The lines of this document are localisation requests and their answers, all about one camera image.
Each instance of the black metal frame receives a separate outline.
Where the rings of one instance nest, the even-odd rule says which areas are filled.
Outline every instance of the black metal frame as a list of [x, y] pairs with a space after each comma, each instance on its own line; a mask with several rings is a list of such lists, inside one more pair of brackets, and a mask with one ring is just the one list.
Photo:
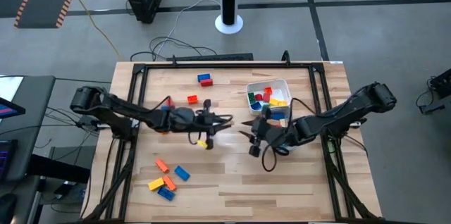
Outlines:
[[[286, 51], [283, 54], [282, 61], [285, 61], [284, 63], [281, 62], [275, 62], [275, 63], [233, 63], [233, 62], [223, 62], [223, 63], [178, 63], [175, 58], [173, 58], [172, 63], [165, 63], [165, 64], [135, 64], [132, 71], [132, 78], [130, 81], [130, 88], [128, 92], [128, 101], [132, 101], [134, 99], [134, 93], [135, 88], [137, 85], [137, 79], [138, 75], [142, 75], [141, 79], [141, 85], [140, 85], [140, 91], [138, 95], [137, 104], [142, 105], [144, 102], [144, 96], [146, 92], [146, 83], [147, 78], [149, 75], [150, 69], [174, 69], [174, 68], [306, 68], [309, 72], [310, 77], [310, 84], [311, 84], [311, 90], [313, 93], [314, 98], [314, 105], [315, 105], [315, 112], [320, 113], [321, 112], [321, 103], [320, 103], [320, 97], [319, 97], [319, 91], [318, 87], [316, 85], [316, 76], [315, 74], [319, 74], [320, 81], [321, 81], [321, 88], [323, 90], [324, 99], [326, 100], [326, 108], [330, 109], [332, 108], [332, 104], [330, 101], [330, 95], [328, 92], [328, 85], [326, 80], [326, 74], [324, 71], [324, 65], [321, 62], [317, 63], [294, 63], [290, 61], [290, 55]], [[340, 147], [338, 146], [337, 142], [333, 142], [335, 147], [335, 157], [337, 160], [337, 167], [333, 164], [331, 160], [331, 156], [329, 154], [328, 150], [328, 138], [325, 134], [321, 135], [321, 144], [323, 149], [323, 155], [324, 160], [326, 163], [326, 175], [328, 178], [328, 184], [329, 184], [329, 190], [330, 190], [330, 199], [332, 201], [332, 207], [333, 212], [335, 216], [335, 221], [340, 220], [346, 220], [346, 221], [354, 221], [359, 222], [363, 219], [355, 219], [354, 214], [354, 207], [353, 203], [350, 200], [350, 197], [354, 196], [355, 194], [352, 192], [352, 190], [347, 186], [347, 176], [346, 176], [346, 170], [345, 170], [345, 164], [342, 158], [342, 152]], [[136, 150], [136, 143], [132, 142], [130, 146], [131, 151]], [[117, 151], [117, 157], [116, 162], [114, 165], [113, 170], [113, 178], [112, 182], [115, 181], [118, 178], [118, 174], [121, 171], [121, 164], [123, 162], [123, 155], [125, 151], [125, 141], [121, 141], [118, 147]], [[335, 178], [336, 175], [340, 175], [340, 180], [344, 181], [345, 187], [343, 187], [343, 182], [340, 183], [340, 185], [343, 188], [343, 193], [345, 195], [345, 203], [347, 208], [347, 218], [343, 218], [340, 211], [340, 202], [338, 201], [338, 193], [337, 188], [335, 186]], [[130, 192], [130, 183], [131, 183], [131, 177], [132, 177], [132, 170], [127, 174], [127, 177], [125, 179], [124, 185], [123, 185], [123, 193], [122, 193], [122, 200], [121, 205], [119, 209], [119, 219], [125, 220], [125, 212], [127, 208], [128, 203], [128, 195]], [[111, 215], [113, 213], [113, 205], [114, 205], [114, 199], [109, 202], [109, 205], [106, 208], [106, 215], [105, 219], [111, 219]]]

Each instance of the gray floor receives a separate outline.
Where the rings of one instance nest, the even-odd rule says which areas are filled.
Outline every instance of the gray floor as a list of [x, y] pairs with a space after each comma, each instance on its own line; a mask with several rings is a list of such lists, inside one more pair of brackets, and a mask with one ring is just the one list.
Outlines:
[[[162, 6], [190, 6], [198, 0], [163, 0]], [[305, 2], [307, 0], [239, 0], [240, 3]], [[316, 0], [354, 1], [354, 0]], [[89, 9], [125, 7], [125, 0], [85, 0]], [[73, 1], [71, 10], [81, 10]], [[214, 28], [219, 11], [184, 13], [174, 37], [208, 46], [219, 54], [252, 52], [256, 60], [279, 60], [284, 50], [293, 59], [321, 60], [308, 8], [246, 9], [239, 14], [243, 30], [233, 36]], [[451, 132], [447, 112], [422, 116], [415, 99], [426, 80], [451, 65], [451, 4], [346, 6], [318, 8], [328, 54], [344, 61], [352, 89], [375, 80], [388, 84], [397, 107], [371, 115], [362, 131], [383, 215], [390, 220], [449, 223], [451, 209]], [[128, 59], [147, 50], [149, 41], [165, 36], [177, 13], [159, 13], [152, 25], [133, 16], [98, 15], [94, 19]], [[0, 19], [0, 73], [52, 74], [58, 77], [110, 80], [118, 60], [86, 16], [67, 17], [58, 30], [17, 30], [14, 19]], [[193, 56], [166, 45], [164, 56]], [[139, 60], [149, 60], [142, 56]], [[50, 105], [68, 108], [82, 84], [57, 82]], [[84, 132], [46, 128], [37, 145], [72, 147]], [[88, 145], [95, 145], [92, 138]], [[48, 154], [49, 148], [39, 154]], [[65, 216], [45, 209], [40, 223], [57, 223]]]

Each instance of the white base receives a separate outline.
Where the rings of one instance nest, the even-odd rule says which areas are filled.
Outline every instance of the white base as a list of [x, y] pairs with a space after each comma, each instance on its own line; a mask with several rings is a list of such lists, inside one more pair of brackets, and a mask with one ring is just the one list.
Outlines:
[[214, 25], [216, 26], [216, 29], [226, 35], [236, 34], [238, 33], [243, 26], [243, 21], [239, 15], [237, 15], [237, 21], [234, 25], [226, 25], [223, 23], [223, 19], [220, 16], [217, 17], [217, 19], [214, 22]]

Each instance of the white cable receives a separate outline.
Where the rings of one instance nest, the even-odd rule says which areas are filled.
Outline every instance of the white cable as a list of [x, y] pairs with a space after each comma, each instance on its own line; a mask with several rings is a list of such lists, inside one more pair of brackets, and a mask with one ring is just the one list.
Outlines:
[[[221, 6], [221, 5], [219, 4], [219, 2], [217, 2], [217, 1], [215, 1], [215, 0], [199, 0], [199, 1], [196, 2], [194, 5], [188, 6], [187, 8], [182, 9], [182, 10], [178, 13], [177, 18], [175, 19], [174, 27], [173, 27], [172, 30], [169, 32], [168, 37], [171, 37], [172, 33], [174, 32], [175, 28], [177, 27], [178, 19], [179, 19], [179, 17], [182, 15], [183, 11], [193, 8], [193, 7], [197, 6], [197, 4], [199, 4], [199, 3], [203, 2], [203, 1], [214, 2], [214, 3], [218, 4], [219, 6]], [[161, 50], [163, 49], [163, 46], [164, 46], [164, 44], [166, 43], [166, 41], [168, 41], [168, 38], [166, 38], [166, 39], [164, 40], [163, 44], [160, 46], [160, 49], [157, 51], [157, 54], [160, 54], [160, 52], [161, 52]]]

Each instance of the white plastic container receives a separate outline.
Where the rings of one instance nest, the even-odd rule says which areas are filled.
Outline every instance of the white plastic container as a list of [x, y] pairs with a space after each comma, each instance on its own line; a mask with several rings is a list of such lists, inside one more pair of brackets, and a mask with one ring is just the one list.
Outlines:
[[254, 110], [251, 108], [251, 104], [249, 102], [249, 96], [247, 94], [254, 93], [261, 94], [263, 96], [265, 87], [271, 87], [273, 93], [271, 94], [271, 98], [277, 99], [279, 101], [286, 101], [287, 106], [271, 106], [270, 109], [273, 112], [283, 112], [285, 117], [287, 118], [290, 115], [290, 102], [291, 102], [291, 94], [290, 89], [288, 88], [288, 84], [283, 79], [278, 80], [269, 80], [265, 82], [256, 82], [251, 83], [246, 86], [246, 97], [247, 97], [247, 105], [249, 107], [249, 111], [252, 115], [258, 116], [261, 113], [261, 109], [263, 105], [268, 104], [264, 101], [258, 101], [261, 104], [261, 108], [259, 110]]

